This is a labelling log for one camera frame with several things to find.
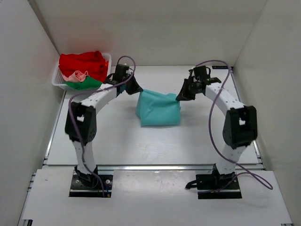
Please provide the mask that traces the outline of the teal t shirt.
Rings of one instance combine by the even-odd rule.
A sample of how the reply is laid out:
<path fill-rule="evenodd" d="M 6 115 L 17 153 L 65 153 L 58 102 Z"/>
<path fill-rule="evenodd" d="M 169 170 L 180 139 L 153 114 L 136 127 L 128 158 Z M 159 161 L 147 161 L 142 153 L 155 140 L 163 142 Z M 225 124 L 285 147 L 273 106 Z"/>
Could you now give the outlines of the teal t shirt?
<path fill-rule="evenodd" d="M 176 94 L 143 90 L 139 94 L 136 115 L 142 127 L 169 127 L 181 123 L 180 102 Z"/>

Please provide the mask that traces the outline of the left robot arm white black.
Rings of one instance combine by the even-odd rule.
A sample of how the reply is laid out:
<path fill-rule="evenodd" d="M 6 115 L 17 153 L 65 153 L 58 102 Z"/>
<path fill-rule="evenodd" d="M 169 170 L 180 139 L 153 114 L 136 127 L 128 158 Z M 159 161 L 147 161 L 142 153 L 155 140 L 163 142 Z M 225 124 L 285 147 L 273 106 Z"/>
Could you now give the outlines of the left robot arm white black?
<path fill-rule="evenodd" d="M 94 160 L 92 142 L 97 133 L 96 116 L 110 101 L 117 98 L 123 91 L 128 95 L 142 92 L 142 87 L 134 77 L 135 69 L 126 64 L 118 64 L 115 72 L 108 75 L 105 82 L 97 90 L 84 92 L 87 98 L 76 102 L 74 95 L 69 100 L 65 133 L 71 140 L 78 164 L 75 172 L 79 181 L 88 189 L 104 191 L 104 182 L 98 174 Z"/>

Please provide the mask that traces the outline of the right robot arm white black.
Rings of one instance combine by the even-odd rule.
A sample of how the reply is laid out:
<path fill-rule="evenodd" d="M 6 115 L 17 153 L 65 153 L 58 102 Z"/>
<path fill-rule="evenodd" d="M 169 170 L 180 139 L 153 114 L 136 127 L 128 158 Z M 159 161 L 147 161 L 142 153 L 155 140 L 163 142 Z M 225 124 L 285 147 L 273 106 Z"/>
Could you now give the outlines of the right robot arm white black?
<path fill-rule="evenodd" d="M 206 66 L 197 66 L 189 70 L 177 101 L 195 100 L 196 94 L 203 94 L 218 107 L 225 117 L 222 137 L 224 148 L 219 152 L 219 160 L 210 176 L 215 189 L 223 188 L 235 176 L 235 167 L 244 150 L 257 138 L 257 111 L 254 106 L 246 106 L 225 88 L 218 78 L 210 76 Z"/>

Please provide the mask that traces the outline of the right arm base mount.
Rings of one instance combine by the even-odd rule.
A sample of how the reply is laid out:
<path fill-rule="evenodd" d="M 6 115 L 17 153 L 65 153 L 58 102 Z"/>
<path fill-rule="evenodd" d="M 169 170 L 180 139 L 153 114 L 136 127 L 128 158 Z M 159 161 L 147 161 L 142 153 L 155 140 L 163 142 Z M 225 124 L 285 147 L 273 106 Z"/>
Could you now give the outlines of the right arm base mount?
<path fill-rule="evenodd" d="M 193 188 L 198 199 L 242 199 L 236 173 L 220 174 L 215 166 L 211 174 L 196 174 L 196 179 L 185 186 L 187 190 Z"/>

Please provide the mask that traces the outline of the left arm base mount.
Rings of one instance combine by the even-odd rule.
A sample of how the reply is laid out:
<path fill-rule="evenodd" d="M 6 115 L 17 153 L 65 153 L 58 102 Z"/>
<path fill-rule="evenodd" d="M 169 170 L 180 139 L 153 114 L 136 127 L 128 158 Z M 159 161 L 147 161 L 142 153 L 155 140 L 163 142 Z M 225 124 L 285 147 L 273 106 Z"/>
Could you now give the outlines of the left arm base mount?
<path fill-rule="evenodd" d="M 103 188 L 101 187 L 98 179 L 92 183 L 82 182 L 80 177 L 74 171 L 71 179 L 69 197 L 82 197 L 82 198 L 111 198 L 113 186 L 113 174 L 104 172 L 99 175 Z"/>

